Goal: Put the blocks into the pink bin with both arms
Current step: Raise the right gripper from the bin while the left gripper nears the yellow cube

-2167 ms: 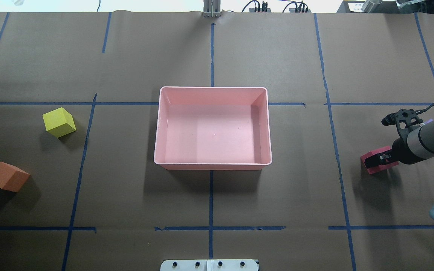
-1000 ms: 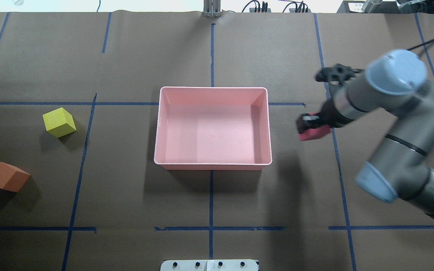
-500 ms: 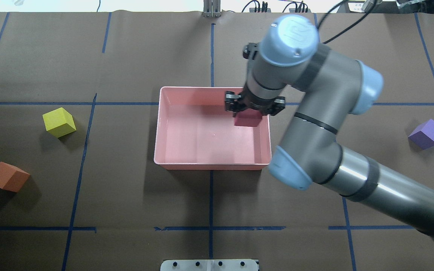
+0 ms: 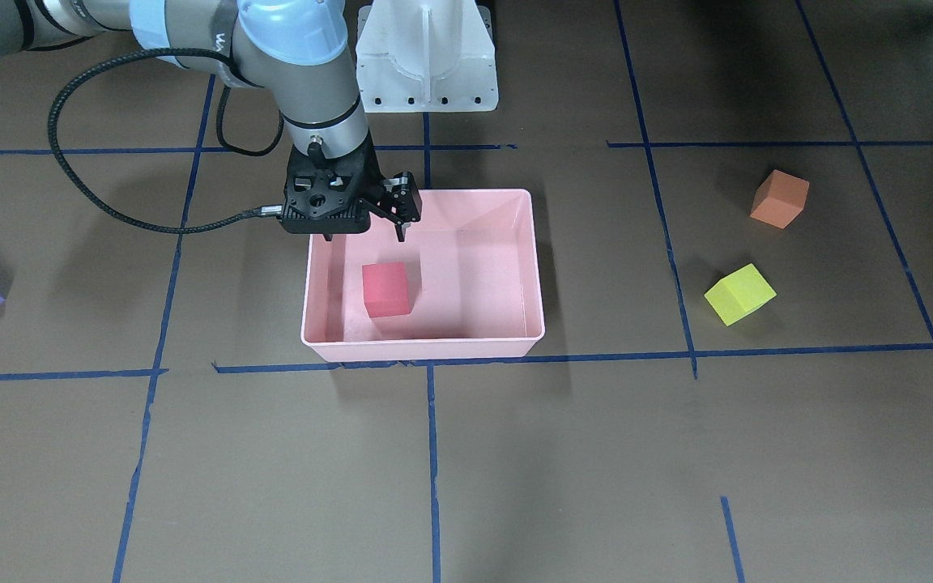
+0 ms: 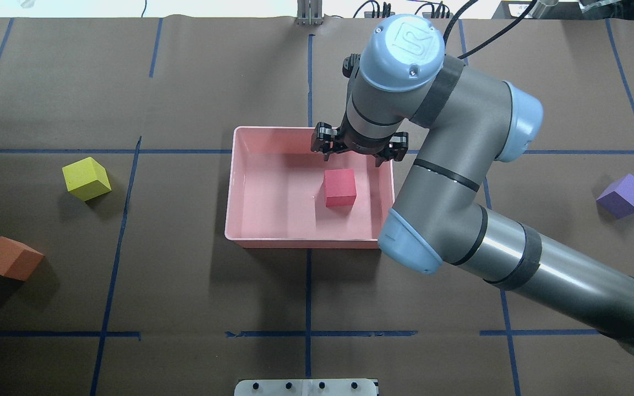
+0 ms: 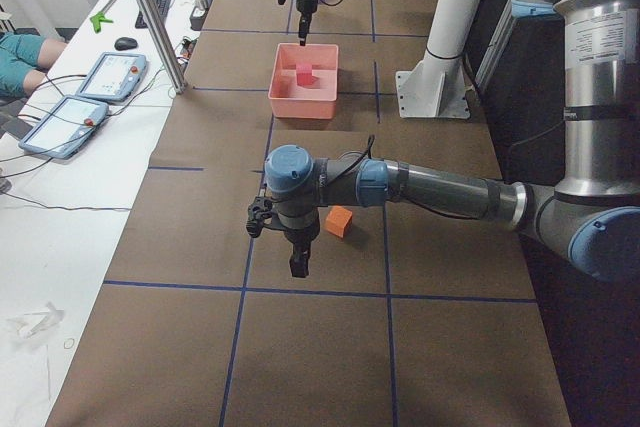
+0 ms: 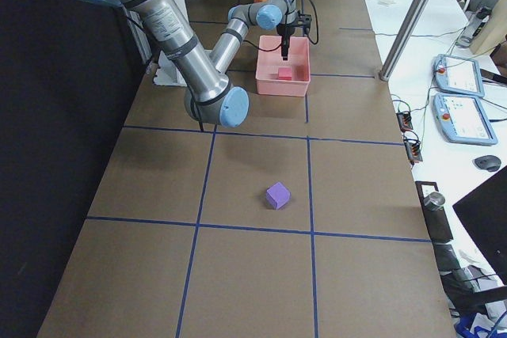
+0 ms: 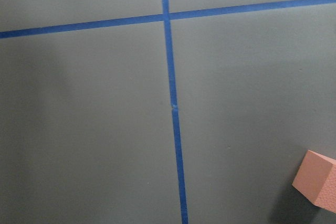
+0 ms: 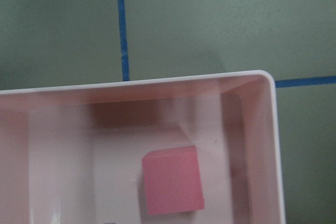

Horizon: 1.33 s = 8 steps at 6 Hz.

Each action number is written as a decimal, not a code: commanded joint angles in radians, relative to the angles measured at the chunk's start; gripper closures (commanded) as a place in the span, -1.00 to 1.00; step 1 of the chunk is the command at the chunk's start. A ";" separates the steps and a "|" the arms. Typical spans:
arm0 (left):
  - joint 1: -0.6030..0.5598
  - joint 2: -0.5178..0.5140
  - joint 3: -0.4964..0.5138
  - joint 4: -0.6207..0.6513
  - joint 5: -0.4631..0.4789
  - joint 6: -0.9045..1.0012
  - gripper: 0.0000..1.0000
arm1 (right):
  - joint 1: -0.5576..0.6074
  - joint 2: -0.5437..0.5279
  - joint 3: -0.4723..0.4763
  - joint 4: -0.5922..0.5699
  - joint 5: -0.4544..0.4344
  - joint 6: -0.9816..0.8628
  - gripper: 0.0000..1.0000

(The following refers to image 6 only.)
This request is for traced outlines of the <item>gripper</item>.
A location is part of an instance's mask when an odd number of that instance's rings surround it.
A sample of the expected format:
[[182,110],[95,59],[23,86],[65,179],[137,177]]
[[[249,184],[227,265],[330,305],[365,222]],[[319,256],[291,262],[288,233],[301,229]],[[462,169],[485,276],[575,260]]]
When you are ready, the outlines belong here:
[[318,8],[318,0],[296,0],[296,8],[301,15],[298,28],[299,45],[305,46],[309,34],[310,21]]
[[284,231],[285,238],[293,245],[293,255],[289,259],[289,266],[294,278],[306,278],[309,275],[311,244],[318,237],[319,232],[319,223],[313,223],[303,229],[287,228]]

